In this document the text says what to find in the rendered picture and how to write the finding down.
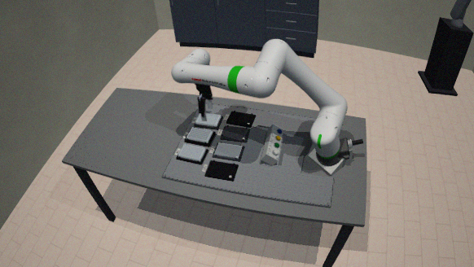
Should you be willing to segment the white button panel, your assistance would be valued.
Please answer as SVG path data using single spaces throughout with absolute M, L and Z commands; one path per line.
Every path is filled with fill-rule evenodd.
M 261 156 L 261 165 L 278 167 L 283 145 L 284 129 L 278 127 L 275 124 L 272 124 L 270 127 L 263 125 L 258 126 L 268 128 L 266 141 Z

